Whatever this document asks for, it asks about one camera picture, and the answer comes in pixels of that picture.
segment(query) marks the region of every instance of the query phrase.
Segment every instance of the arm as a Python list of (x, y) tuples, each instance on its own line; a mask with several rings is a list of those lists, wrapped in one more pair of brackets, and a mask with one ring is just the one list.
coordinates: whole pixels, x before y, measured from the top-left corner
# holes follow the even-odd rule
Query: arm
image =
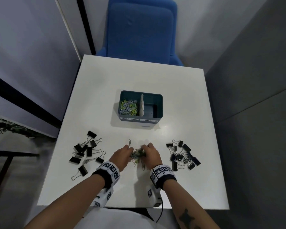
[[(142, 148), (146, 153), (146, 157), (142, 159), (148, 169), (162, 165), (160, 154), (152, 143), (149, 143), (148, 146), (143, 145)], [(219, 228), (208, 213), (178, 182), (172, 179), (165, 181), (163, 190), (172, 205), (174, 215), (182, 229)]]
[[(117, 150), (109, 161), (122, 172), (130, 161), (129, 156), (132, 152), (133, 148), (125, 145)], [(25, 229), (74, 228), (104, 186), (105, 181), (100, 175), (88, 177), (40, 212), (26, 225)]]

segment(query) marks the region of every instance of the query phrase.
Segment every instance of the teal storage box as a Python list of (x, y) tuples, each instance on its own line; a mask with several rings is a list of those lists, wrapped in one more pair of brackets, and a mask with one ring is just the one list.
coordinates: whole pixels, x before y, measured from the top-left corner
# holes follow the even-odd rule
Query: teal storage box
[[(137, 102), (137, 113), (135, 115), (125, 114), (125, 112), (121, 111), (122, 101), (128, 100), (135, 100)], [(122, 91), (118, 114), (121, 121), (156, 124), (163, 117), (163, 96), (145, 92)]]

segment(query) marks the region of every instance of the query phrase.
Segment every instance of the left hand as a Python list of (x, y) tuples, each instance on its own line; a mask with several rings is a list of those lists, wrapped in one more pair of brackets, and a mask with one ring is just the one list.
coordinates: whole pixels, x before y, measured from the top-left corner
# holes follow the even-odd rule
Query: left hand
[(128, 148), (128, 145), (125, 145), (123, 148), (115, 151), (109, 161), (113, 162), (118, 167), (119, 171), (122, 172), (127, 166), (128, 162), (131, 161), (129, 156), (132, 152), (133, 147)]

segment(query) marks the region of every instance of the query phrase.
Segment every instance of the tattoo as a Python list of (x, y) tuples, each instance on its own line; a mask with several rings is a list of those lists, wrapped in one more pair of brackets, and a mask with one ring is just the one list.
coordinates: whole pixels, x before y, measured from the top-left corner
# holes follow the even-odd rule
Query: tattoo
[(180, 221), (184, 223), (185, 227), (187, 229), (190, 229), (190, 223), (192, 220), (195, 220), (194, 217), (191, 217), (189, 214), (188, 214), (188, 209), (185, 209), (184, 210), (184, 213), (179, 217)]

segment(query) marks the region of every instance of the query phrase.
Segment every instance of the chair leg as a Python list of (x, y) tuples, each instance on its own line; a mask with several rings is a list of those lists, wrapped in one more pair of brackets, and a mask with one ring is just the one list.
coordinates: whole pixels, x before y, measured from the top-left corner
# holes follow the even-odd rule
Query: chair leg
[(0, 151), (0, 157), (39, 157), (39, 154), (22, 153), (22, 152), (11, 152), (11, 151)]
[(9, 168), (9, 166), (10, 166), (12, 160), (13, 160), (13, 157), (12, 157), (12, 156), (9, 156), (9, 157), (6, 159), (6, 161), (5, 161), (4, 165), (3, 165), (3, 168), (2, 168), (2, 170), (1, 170), (1, 172), (0, 172), (0, 185), (2, 184), (2, 181), (3, 181), (3, 179), (4, 179), (4, 176), (5, 176), (6, 172), (8, 171), (8, 168)]

